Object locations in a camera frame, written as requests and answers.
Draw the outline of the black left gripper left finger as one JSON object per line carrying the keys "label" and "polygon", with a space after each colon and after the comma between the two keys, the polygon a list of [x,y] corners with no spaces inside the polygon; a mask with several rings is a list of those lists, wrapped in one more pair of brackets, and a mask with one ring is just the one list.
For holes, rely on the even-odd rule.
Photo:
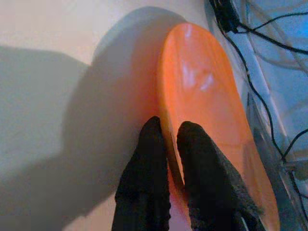
{"label": "black left gripper left finger", "polygon": [[112,230],[169,230],[167,149],[157,116],[140,131],[135,151],[121,175],[115,203]]}

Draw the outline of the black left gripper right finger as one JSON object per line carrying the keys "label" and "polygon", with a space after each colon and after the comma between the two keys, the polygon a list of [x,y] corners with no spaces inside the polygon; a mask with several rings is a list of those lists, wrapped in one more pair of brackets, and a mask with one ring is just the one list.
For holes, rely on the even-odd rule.
{"label": "black left gripper right finger", "polygon": [[185,121],[177,147],[194,231],[263,231],[263,214],[236,168],[198,124]]}

